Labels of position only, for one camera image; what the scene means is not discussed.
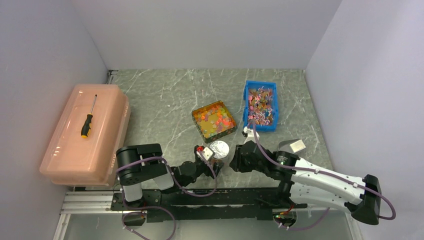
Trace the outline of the clear round lid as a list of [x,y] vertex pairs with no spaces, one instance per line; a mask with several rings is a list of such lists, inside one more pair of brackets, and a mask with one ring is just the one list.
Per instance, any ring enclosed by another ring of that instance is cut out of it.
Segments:
[[213,158],[216,160],[225,160],[230,152],[230,147],[229,145],[222,140],[215,140],[213,142],[210,143],[209,148],[212,150],[212,152],[214,153]]

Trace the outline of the metal scoop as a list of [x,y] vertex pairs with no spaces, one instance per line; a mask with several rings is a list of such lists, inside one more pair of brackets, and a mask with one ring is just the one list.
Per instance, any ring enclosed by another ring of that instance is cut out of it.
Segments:
[[284,140],[278,144],[278,150],[291,154],[298,154],[306,149],[306,145],[302,139]]

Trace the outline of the clear plastic cup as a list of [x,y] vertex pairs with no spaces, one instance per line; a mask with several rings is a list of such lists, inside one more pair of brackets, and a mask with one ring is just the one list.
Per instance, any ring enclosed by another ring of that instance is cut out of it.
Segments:
[[217,168],[223,168],[225,165],[227,165],[229,162],[228,157],[223,157],[223,158],[217,158],[214,157],[213,158],[213,166],[217,167]]

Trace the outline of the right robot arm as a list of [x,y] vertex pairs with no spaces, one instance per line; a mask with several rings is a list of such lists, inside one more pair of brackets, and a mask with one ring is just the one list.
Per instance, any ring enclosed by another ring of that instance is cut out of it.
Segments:
[[235,172],[257,171],[279,181],[276,203],[317,205],[350,214],[355,220],[378,225],[382,193],[379,179],[349,176],[313,164],[287,152],[271,152],[253,141],[237,145],[230,168]]

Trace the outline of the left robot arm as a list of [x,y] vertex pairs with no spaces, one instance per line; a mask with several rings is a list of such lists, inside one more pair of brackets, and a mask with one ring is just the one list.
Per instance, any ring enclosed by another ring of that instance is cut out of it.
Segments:
[[[131,210],[139,209],[144,203],[142,183],[153,180],[164,194],[182,191],[193,197],[205,198],[216,192],[218,174],[224,163],[215,159],[215,152],[208,146],[194,147],[194,161],[185,161],[171,167],[163,157],[158,143],[131,145],[116,151],[116,176],[123,192],[124,204]],[[201,175],[214,180],[214,188],[205,194],[194,193],[184,187],[196,182]]]

